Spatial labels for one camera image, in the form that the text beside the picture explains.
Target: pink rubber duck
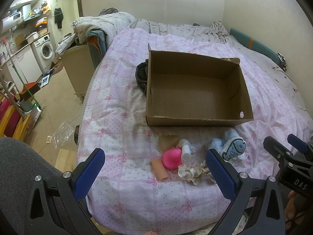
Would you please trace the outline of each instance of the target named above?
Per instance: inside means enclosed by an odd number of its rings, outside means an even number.
[[[162,163],[165,168],[177,169],[182,164],[182,150],[174,148],[166,151],[163,155]]]

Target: cardboard box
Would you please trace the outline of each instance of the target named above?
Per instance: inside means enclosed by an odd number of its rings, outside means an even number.
[[[22,48],[22,42],[25,40],[24,35],[20,34],[15,38],[15,43],[18,49]]]
[[[48,28],[44,28],[40,31],[38,31],[39,36],[43,36],[44,34],[46,34],[48,32]]]
[[[148,126],[232,127],[253,120],[239,63],[149,46]]]

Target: human hand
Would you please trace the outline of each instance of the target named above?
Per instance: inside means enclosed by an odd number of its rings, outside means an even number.
[[[295,191],[291,191],[288,194],[288,198],[290,199],[286,209],[284,211],[285,213],[285,222],[295,218],[295,214],[296,214],[296,207],[295,207],[295,196],[297,195],[297,193]],[[292,226],[292,222],[288,222],[286,223],[286,230],[290,229],[290,227]]]
[[[296,198],[297,193],[295,191],[291,191],[288,194],[288,198],[290,199],[286,209],[284,211],[285,213],[285,221],[286,221],[286,230],[290,229],[290,227],[292,226],[292,220],[294,220],[294,222],[296,224],[300,224],[304,218],[305,218],[305,212],[301,212],[296,214],[296,207],[295,207],[295,198]]]
[[[149,232],[147,232],[147,233],[145,233],[143,235],[157,235],[157,233],[154,232],[154,231],[149,231]]]

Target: plastic sheet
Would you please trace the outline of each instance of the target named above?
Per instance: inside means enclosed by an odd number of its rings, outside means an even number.
[[[249,162],[249,154],[244,152],[236,158],[229,160],[229,163],[235,168],[244,169]]]
[[[55,51],[58,55],[62,56],[64,52],[72,45],[75,41],[76,34],[72,34],[70,37],[65,39],[61,44],[57,47]]]
[[[57,150],[58,146],[63,147],[68,141],[71,140],[71,135],[75,129],[67,122],[63,122],[60,127],[52,135],[54,149]]]

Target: blue gripper pad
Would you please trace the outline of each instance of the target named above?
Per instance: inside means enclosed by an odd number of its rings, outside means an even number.
[[[227,171],[224,169],[220,161],[215,157],[212,151],[207,151],[205,162],[213,175],[219,189],[226,199],[233,201],[236,196],[236,184],[230,177]]]
[[[297,136],[289,134],[287,141],[290,145],[296,148],[301,154],[306,154],[308,152],[306,143],[300,140]]]
[[[85,198],[97,178],[100,170],[105,162],[105,153],[102,149],[98,148],[98,152],[87,164],[86,168],[82,171],[77,178],[74,189],[74,197],[76,200]]]

